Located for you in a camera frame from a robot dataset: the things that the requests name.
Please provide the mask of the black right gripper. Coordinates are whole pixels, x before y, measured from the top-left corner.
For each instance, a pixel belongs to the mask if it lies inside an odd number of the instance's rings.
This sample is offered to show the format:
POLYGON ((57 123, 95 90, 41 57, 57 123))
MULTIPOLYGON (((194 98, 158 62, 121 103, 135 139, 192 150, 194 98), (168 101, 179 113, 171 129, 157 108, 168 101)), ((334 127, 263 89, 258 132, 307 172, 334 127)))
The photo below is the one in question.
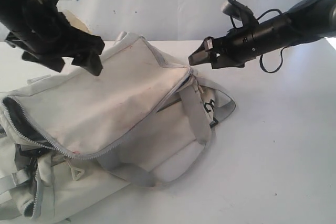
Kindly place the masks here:
POLYGON ((243 68, 259 56, 255 41, 258 26, 232 28, 223 37, 206 37, 189 57, 191 66, 211 63, 213 69, 243 68))

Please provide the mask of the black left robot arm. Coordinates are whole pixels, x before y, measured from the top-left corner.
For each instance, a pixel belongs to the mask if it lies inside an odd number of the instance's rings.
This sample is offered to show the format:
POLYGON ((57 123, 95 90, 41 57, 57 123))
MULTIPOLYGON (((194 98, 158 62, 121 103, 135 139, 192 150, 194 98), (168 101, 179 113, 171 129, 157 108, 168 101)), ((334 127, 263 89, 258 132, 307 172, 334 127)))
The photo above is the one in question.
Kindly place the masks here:
POLYGON ((5 41, 24 51, 24 61, 61 72, 64 58, 72 58, 72 65, 99 76, 103 40, 71 25, 58 1, 1 0, 1 24, 9 30, 5 41))

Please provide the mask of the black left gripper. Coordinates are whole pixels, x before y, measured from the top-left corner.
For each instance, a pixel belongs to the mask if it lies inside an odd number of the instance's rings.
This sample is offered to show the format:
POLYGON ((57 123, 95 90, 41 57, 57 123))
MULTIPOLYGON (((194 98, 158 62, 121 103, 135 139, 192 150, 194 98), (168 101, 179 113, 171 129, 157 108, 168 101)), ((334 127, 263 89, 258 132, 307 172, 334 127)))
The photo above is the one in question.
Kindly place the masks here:
POLYGON ((57 3, 5 0, 5 27, 9 30, 5 42, 24 50, 23 61, 61 72, 65 66, 61 57, 72 57, 73 66, 99 76, 103 69, 102 38, 73 28, 58 11, 57 3))

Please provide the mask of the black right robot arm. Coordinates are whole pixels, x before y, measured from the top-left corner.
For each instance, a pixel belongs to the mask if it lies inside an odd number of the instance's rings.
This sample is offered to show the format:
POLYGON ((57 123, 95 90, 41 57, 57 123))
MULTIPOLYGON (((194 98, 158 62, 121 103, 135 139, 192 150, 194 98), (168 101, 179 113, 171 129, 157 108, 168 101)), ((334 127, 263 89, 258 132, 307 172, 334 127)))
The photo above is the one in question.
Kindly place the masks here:
POLYGON ((225 0, 222 12, 242 26, 233 26, 224 37, 206 37, 188 57, 191 66, 243 68, 274 50, 335 36, 335 0, 302 0, 286 12, 274 9, 277 16, 263 22, 237 0, 225 0))

